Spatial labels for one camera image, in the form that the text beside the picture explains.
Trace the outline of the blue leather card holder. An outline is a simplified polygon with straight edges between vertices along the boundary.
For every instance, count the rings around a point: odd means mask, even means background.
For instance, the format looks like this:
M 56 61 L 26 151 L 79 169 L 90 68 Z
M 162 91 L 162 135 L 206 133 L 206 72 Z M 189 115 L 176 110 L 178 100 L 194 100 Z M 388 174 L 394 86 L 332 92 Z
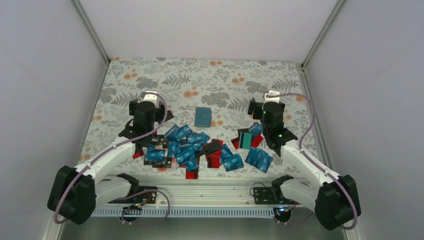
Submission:
M 210 128 L 212 121 L 212 110 L 208 107 L 196 107 L 194 126 L 197 128 Z

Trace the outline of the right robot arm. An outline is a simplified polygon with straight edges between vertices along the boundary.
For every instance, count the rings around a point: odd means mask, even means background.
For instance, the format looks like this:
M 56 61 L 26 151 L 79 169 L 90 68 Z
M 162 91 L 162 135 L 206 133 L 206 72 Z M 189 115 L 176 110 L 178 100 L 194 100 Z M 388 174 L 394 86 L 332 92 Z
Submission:
M 339 175 L 310 156 L 302 147 L 304 136 L 298 138 L 284 126 L 284 109 L 279 95 L 267 93 L 263 102 L 252 98 L 247 112 L 260 121 L 267 146 L 294 164 L 310 183 L 303 184 L 290 175 L 276 178 L 270 186 L 272 200 L 278 204 L 292 200 L 307 207 L 327 230 L 354 229 L 361 215 L 355 180 L 350 175 Z

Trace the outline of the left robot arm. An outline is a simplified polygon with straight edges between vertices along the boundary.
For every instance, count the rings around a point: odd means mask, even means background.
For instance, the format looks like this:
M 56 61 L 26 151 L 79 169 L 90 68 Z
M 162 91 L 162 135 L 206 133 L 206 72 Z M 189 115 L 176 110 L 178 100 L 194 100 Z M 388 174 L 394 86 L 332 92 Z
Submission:
M 110 172 L 153 144 L 153 135 L 168 120 L 169 111 L 162 96 L 148 92 L 141 102 L 130 101 L 129 114 L 132 119 L 102 152 L 57 171 L 47 200 L 56 224 L 81 225 L 98 207 L 113 201 L 131 203 L 142 193 L 136 178 L 126 173 L 110 176 Z

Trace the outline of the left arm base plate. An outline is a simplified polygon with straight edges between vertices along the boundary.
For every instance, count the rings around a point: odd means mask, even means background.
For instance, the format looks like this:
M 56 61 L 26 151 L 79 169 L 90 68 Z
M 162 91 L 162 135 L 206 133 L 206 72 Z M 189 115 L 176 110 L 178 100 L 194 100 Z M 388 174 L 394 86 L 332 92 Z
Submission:
M 139 186 L 138 190 L 131 190 L 128 194 L 128 196 L 133 196 L 128 199 L 115 199 L 110 202 L 109 204 L 154 204 L 156 202 L 156 196 L 157 196 L 157 187 L 156 186 Z

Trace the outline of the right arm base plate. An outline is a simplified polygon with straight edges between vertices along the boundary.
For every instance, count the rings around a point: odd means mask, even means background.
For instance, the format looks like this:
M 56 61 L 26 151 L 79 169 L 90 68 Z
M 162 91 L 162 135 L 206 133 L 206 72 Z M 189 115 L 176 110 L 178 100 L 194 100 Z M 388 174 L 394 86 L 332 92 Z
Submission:
M 294 201 L 281 197 L 275 196 L 270 187 L 253 187 L 251 194 L 256 205 L 293 205 Z

